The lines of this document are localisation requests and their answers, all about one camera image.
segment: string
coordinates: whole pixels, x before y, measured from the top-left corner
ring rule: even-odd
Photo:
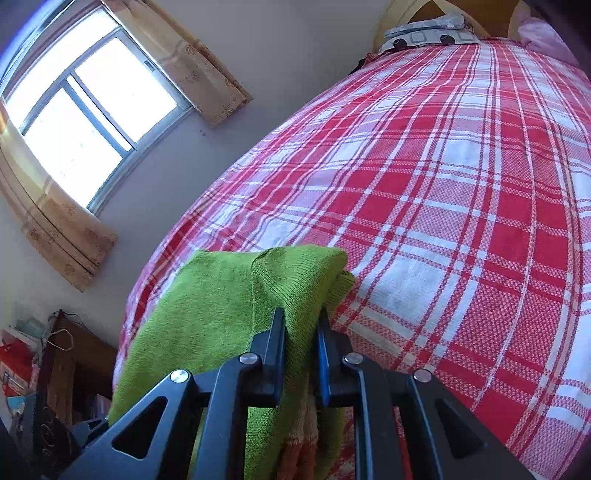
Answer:
[[[55,343],[51,342],[49,339],[52,337],[52,335],[55,335],[56,333],[60,333],[60,332],[66,332],[69,336],[70,336],[70,342],[71,345],[68,348],[62,348],[59,345],[56,345]],[[72,334],[65,328],[59,329],[56,332],[52,332],[51,335],[49,337],[47,337],[46,340],[47,343],[49,343],[50,345],[53,345],[56,348],[59,348],[60,350],[62,350],[63,352],[69,352],[70,350],[72,350],[74,348],[74,337],[72,336]]]

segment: green knit fabric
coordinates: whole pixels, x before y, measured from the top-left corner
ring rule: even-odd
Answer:
[[[342,250],[315,245],[260,254],[196,252],[138,332],[109,421],[117,421],[171,371],[198,374],[247,351],[253,335],[267,330],[274,309],[282,307],[287,338],[281,405],[250,408],[246,438],[244,478],[269,480],[309,381],[320,309],[324,305],[332,315],[355,281],[344,270],[346,263]],[[339,453],[343,416],[323,409],[318,421],[314,477],[324,479]]]

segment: red plaid bedsheet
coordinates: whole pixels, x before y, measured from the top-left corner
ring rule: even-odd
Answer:
[[[386,54],[238,160],[154,252],[114,376],[196,249],[319,244],[358,279],[334,328],[428,368],[537,478],[591,420],[591,85],[509,41]],[[354,478],[353,425],[333,469]]]

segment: beige floral curtain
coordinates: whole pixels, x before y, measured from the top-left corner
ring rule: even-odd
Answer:
[[[101,0],[210,123],[252,100],[198,38],[152,0]]]
[[[37,251],[84,291],[117,236],[53,181],[11,122],[0,96],[0,193]]]

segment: pink cloth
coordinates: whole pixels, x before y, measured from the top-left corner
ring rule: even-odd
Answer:
[[[526,50],[543,53],[556,60],[578,66],[579,62],[552,26],[539,18],[529,17],[519,26],[521,44]]]

